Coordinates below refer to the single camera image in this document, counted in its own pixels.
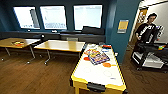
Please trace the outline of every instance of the door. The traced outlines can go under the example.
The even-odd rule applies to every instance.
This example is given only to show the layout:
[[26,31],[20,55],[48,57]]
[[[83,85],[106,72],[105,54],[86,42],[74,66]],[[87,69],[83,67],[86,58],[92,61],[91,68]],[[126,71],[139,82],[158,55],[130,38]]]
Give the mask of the door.
[[136,43],[136,41],[137,41],[137,38],[136,38],[136,36],[135,36],[135,32],[136,32],[136,30],[138,29],[138,27],[139,27],[142,23],[144,23],[147,10],[148,10],[148,8],[142,8],[142,9],[140,9],[140,12],[139,12],[139,15],[138,15],[138,19],[137,19],[136,25],[135,25],[135,27],[134,27],[132,39],[131,39],[131,41],[130,41],[130,43],[129,43],[130,46],[134,46],[135,43]]

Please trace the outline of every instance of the floor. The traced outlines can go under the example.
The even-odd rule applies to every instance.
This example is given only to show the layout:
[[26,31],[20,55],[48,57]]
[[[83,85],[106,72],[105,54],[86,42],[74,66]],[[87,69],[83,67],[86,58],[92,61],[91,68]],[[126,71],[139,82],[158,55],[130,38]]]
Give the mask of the floor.
[[[128,94],[167,94],[168,74],[153,71],[137,71],[130,61],[132,51],[126,51],[123,64],[120,66]],[[69,78],[77,62],[78,56],[55,55],[48,66],[44,64],[47,55],[30,64],[31,54],[13,52],[9,57],[0,50],[0,94],[74,94],[69,85]],[[100,94],[80,90],[80,94]]]

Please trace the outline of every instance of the window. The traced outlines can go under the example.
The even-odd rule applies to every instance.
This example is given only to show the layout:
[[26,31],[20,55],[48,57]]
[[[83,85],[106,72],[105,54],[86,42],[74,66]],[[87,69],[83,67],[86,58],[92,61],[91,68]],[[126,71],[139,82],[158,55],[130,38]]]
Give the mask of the window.
[[21,28],[40,29],[35,7],[14,7]]
[[67,29],[64,6],[40,7],[45,29]]
[[102,5],[74,6],[75,30],[82,30],[83,26],[101,26]]

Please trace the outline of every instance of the white table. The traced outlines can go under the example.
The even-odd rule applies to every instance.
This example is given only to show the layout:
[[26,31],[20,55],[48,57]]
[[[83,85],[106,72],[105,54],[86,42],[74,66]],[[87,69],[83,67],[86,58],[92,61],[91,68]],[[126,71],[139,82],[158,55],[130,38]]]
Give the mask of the white table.
[[[88,49],[102,50],[98,45],[95,47],[88,45],[85,51]],[[87,88],[88,82],[104,85],[106,88],[105,94],[122,94],[126,89],[114,52],[112,49],[107,51],[105,54],[109,56],[110,61],[106,61],[106,63],[110,63],[111,67],[104,67],[102,64],[93,65],[90,61],[84,60],[84,57],[87,57],[86,54],[82,55],[71,75],[76,94],[79,94],[80,88],[89,90]]]

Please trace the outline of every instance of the blue wall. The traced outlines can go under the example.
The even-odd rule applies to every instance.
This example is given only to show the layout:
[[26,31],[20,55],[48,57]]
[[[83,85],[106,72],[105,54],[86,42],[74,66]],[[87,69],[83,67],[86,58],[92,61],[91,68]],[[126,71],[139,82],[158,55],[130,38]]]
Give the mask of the blue wall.
[[0,32],[2,31],[12,31],[12,23],[9,19],[9,15],[5,10],[5,4],[1,1],[0,2]]
[[[26,29],[20,28],[13,11],[13,7],[35,6],[41,29],[32,31],[51,32],[51,30],[44,29],[40,6],[64,5],[66,9],[67,28],[68,30],[73,31],[74,5],[102,4],[103,16],[101,27],[106,29],[106,43],[111,44],[114,52],[119,53],[117,60],[119,63],[122,63],[140,1],[141,0],[4,0],[3,3],[5,7],[0,4],[0,24],[3,24],[2,30],[5,29],[5,31],[25,31]],[[125,34],[117,33],[120,20],[129,20],[128,28]]]
[[74,13],[73,13],[73,6],[74,5],[96,5],[101,4],[103,5],[103,14],[102,14],[102,24],[101,27],[106,27],[106,20],[107,20],[107,11],[108,11],[108,2],[109,0],[5,0],[6,4],[6,11],[8,11],[9,18],[13,23],[13,28],[17,31],[25,30],[21,29],[19,23],[15,17],[13,7],[14,6],[35,6],[36,13],[39,20],[39,24],[41,29],[40,30],[32,30],[32,31],[42,31],[42,32],[51,32],[51,30],[45,30],[43,26],[43,21],[40,13],[40,6],[55,6],[55,5],[63,5],[65,6],[66,10],[66,17],[67,17],[67,28],[70,31],[73,31],[74,28]]
[[[122,63],[124,58],[139,2],[140,0],[111,0],[109,6],[106,34],[110,35],[106,35],[108,37],[106,43],[111,44],[114,52],[119,53],[117,56],[119,63]],[[120,20],[129,20],[127,31],[124,34],[117,33]]]

